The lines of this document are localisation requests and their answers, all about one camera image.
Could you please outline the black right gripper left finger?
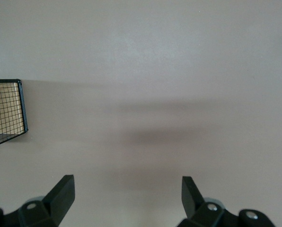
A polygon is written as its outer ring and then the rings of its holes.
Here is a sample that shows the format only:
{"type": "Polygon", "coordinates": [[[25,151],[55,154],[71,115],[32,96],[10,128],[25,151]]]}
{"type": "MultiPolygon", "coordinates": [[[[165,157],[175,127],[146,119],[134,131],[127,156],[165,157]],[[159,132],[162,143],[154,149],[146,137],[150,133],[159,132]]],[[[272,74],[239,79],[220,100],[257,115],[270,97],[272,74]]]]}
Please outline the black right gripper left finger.
{"type": "Polygon", "coordinates": [[[4,214],[0,208],[0,227],[58,227],[75,200],[73,175],[65,175],[41,200],[31,200],[4,214]]]}

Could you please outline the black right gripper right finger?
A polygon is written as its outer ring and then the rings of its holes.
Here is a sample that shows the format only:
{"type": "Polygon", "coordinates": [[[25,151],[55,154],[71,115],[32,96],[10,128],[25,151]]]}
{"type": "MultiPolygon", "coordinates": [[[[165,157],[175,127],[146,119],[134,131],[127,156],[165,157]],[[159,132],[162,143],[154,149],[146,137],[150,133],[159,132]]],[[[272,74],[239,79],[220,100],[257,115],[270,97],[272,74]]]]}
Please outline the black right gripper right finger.
{"type": "Polygon", "coordinates": [[[186,213],[179,227],[272,227],[258,210],[244,209],[236,216],[217,200],[205,200],[190,176],[182,177],[181,200],[186,213]]]}

